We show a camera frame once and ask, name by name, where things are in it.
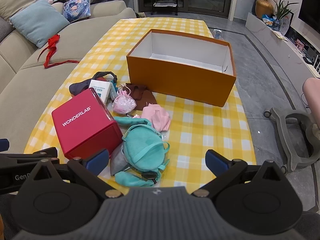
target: printed pillow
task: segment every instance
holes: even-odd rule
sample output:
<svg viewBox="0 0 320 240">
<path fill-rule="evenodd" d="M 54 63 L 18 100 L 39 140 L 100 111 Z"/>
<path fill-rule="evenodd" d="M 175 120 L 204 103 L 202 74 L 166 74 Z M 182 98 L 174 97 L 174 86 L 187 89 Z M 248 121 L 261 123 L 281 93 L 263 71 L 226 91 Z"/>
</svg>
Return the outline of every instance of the printed pillow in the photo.
<svg viewBox="0 0 320 240">
<path fill-rule="evenodd" d="M 16 13 L 20 12 L 37 0 L 0 0 L 0 17 L 6 22 Z"/>
<path fill-rule="evenodd" d="M 47 0 L 37 1 L 10 17 L 26 39 L 42 48 L 48 39 L 70 23 Z"/>
<path fill-rule="evenodd" d="M 90 0 L 69 0 L 63 4 L 63 16 L 70 23 L 90 15 Z"/>
<path fill-rule="evenodd" d="M 6 22 L 4 19 L 0 17 L 0 42 L 4 40 L 6 36 L 8 36 L 14 28 Z"/>
</svg>

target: screw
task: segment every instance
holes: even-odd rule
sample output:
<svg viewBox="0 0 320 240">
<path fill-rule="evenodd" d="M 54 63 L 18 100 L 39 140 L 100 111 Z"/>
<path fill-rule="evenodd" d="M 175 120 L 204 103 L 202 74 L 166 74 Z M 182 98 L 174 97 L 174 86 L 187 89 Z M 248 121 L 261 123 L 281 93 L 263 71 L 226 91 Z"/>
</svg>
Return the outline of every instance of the screw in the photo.
<svg viewBox="0 0 320 240">
<path fill-rule="evenodd" d="M 109 198 L 117 198 L 121 196 L 121 192 L 119 190 L 116 189 L 109 189 L 106 191 L 106 196 Z"/>
<path fill-rule="evenodd" d="M 207 191 L 206 189 L 197 189 L 194 193 L 195 196 L 197 197 L 207 197 L 209 196 L 209 191 Z"/>
</svg>

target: caster wheel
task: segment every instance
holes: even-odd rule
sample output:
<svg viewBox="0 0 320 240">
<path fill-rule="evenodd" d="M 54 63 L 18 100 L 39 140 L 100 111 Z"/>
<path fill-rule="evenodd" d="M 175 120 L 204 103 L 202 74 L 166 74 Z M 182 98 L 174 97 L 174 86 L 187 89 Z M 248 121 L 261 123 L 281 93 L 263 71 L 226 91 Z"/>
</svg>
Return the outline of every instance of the caster wheel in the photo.
<svg viewBox="0 0 320 240">
<path fill-rule="evenodd" d="M 271 112 L 270 111 L 264 111 L 263 115 L 267 118 L 269 118 L 271 116 Z"/>
<path fill-rule="evenodd" d="M 281 166 L 280 170 L 282 171 L 283 174 L 286 174 L 288 172 L 287 167 L 286 166 Z"/>
</svg>

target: orange box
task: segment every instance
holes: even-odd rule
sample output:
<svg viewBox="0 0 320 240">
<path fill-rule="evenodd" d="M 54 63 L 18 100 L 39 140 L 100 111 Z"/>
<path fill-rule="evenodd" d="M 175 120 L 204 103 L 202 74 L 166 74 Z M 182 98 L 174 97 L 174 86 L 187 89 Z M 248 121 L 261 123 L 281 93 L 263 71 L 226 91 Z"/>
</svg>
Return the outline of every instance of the orange box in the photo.
<svg viewBox="0 0 320 240">
<path fill-rule="evenodd" d="M 230 43 L 195 34 L 151 29 L 127 62 L 132 84 L 220 107 L 236 81 Z"/>
</svg>

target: potted plant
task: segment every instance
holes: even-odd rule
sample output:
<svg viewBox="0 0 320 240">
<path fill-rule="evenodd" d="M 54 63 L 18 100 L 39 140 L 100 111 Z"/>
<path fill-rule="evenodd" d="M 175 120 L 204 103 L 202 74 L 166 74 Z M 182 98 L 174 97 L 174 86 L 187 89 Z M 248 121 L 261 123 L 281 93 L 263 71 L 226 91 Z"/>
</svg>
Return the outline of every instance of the potted plant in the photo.
<svg viewBox="0 0 320 240">
<path fill-rule="evenodd" d="M 251 12 L 259 19 L 262 19 L 263 14 L 271 16 L 273 13 L 273 6 L 268 0 L 254 0 Z"/>
<path fill-rule="evenodd" d="M 281 22 L 280 22 L 281 19 L 283 17 L 285 17 L 286 15 L 288 15 L 288 13 L 291 12 L 291 10 L 288 9 L 288 6 L 291 5 L 291 4 L 297 4 L 297 2 L 289 3 L 289 1 L 287 1 L 287 4 L 284 6 L 284 1 L 285 0 L 279 0 L 279 3 L 277 3 L 275 0 L 273 0 L 273 1 L 276 3 L 277 12 L 275 13 L 276 19 L 272 24 L 272 29 L 278 32 L 280 30 L 280 27 L 281 27 Z"/>
</svg>

